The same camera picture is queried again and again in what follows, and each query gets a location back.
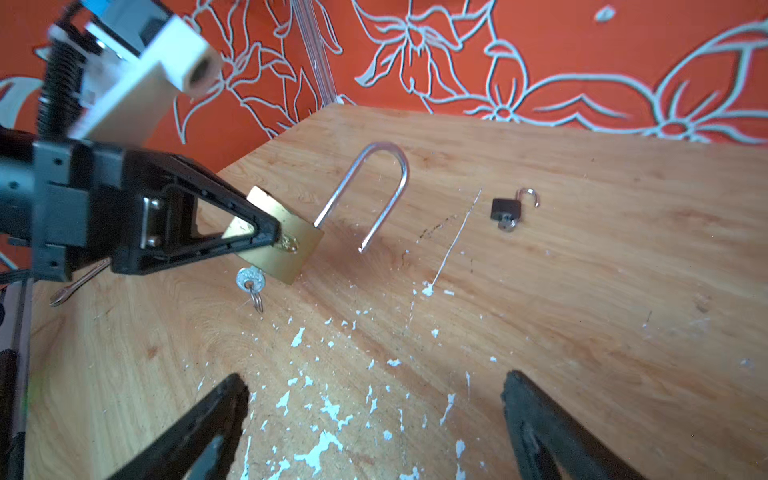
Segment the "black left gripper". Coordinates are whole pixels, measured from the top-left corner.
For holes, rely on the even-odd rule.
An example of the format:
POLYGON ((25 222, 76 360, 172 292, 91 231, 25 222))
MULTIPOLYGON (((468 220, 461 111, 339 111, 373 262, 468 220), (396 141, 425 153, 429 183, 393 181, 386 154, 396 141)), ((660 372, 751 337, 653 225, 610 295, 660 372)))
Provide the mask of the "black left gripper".
POLYGON ((122 275, 275 244, 279 221, 176 154, 34 141, 32 277, 67 281, 98 260, 122 275))

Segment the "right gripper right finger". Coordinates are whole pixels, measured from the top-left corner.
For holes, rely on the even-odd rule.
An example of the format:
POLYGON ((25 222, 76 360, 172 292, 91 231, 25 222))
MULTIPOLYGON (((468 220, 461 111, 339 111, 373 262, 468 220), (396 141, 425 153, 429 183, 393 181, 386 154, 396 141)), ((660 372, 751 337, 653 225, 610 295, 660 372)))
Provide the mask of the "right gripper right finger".
POLYGON ((523 372, 507 373, 501 400, 521 478, 643 477, 523 372))

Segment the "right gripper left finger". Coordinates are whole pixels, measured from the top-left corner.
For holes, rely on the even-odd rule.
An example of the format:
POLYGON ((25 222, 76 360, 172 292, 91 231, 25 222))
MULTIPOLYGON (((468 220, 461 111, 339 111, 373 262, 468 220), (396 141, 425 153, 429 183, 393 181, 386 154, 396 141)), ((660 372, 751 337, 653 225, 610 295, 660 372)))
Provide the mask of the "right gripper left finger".
POLYGON ((113 479, 224 479, 242 436, 249 390, 228 375, 113 479))

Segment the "brass padlock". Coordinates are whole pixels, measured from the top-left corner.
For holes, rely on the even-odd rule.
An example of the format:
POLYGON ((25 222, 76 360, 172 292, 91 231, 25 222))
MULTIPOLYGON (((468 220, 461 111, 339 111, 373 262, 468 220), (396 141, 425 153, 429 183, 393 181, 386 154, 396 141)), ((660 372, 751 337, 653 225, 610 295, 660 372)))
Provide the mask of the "brass padlock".
POLYGON ((257 186, 253 187, 247 195, 247 200, 253 206, 276 218, 281 227, 281 233, 274 245, 251 248, 238 254, 241 259, 249 263, 249 266, 238 271, 237 286, 245 292, 258 293, 264 288, 267 276, 287 285, 292 284, 323 238, 324 232, 321 227, 330 217, 349 184, 366 160, 373 154, 381 152, 389 153, 397 160, 401 175, 395 192, 358 248, 359 252, 364 252, 389 217, 409 181, 408 159, 403 150, 391 142, 372 143, 362 150, 313 221, 302 218, 267 191, 257 186))

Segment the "small black padlock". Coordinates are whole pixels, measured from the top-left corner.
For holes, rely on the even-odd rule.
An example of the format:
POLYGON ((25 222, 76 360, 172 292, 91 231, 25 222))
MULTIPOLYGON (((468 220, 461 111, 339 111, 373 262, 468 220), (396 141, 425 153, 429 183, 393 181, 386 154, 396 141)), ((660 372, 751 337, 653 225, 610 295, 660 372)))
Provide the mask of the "small black padlock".
POLYGON ((513 198, 494 198, 491 205, 490 219, 497 223, 499 230, 513 231, 522 219, 522 199, 529 195, 534 199, 534 207, 540 205, 540 195, 532 188, 520 188, 513 198))

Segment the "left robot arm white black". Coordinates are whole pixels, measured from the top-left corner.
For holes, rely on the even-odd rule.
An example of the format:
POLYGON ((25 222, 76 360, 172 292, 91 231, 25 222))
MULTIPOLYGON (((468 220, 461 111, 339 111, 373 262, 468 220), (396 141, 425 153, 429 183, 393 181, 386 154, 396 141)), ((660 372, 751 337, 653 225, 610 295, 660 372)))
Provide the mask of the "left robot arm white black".
POLYGON ((1 231, 21 280, 68 281, 106 261, 146 275, 276 244, 279 221, 198 162, 146 148, 222 59, 157 1, 74 1, 52 24, 32 132, 1 126, 1 231))

